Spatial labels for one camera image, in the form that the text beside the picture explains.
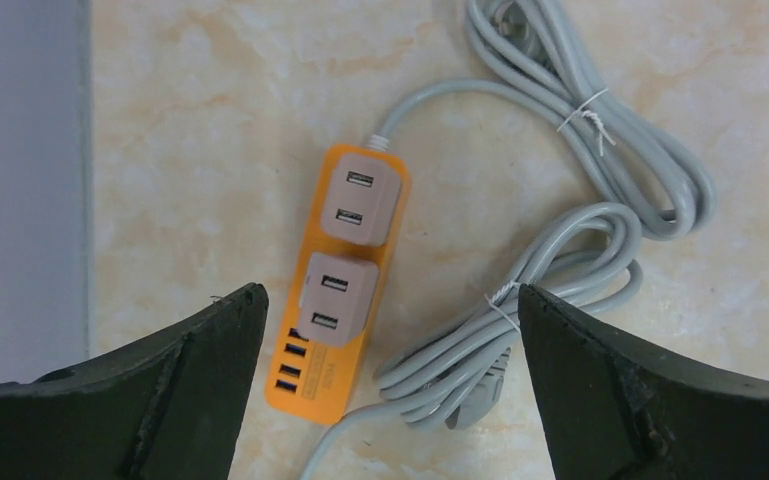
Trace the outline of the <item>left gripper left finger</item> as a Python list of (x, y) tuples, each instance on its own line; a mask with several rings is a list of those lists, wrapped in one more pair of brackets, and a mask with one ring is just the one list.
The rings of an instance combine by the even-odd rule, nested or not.
[(257, 283), (91, 360), (0, 384), (0, 479), (225, 479), (263, 341)]

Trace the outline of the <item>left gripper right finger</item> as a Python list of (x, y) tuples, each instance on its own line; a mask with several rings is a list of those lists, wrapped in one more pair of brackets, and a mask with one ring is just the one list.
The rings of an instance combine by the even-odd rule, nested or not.
[(769, 381), (693, 360), (533, 286), (518, 316), (559, 479), (769, 479)]

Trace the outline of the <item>pink plug orange strip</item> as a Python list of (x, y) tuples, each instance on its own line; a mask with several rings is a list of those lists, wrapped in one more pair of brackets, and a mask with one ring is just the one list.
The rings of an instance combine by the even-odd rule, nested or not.
[(343, 155), (330, 177), (321, 228), (356, 245), (383, 245), (401, 187), (401, 176), (387, 162), (358, 153)]
[(328, 346), (349, 344), (366, 326), (379, 273), (369, 260), (314, 253), (304, 277), (297, 331)]

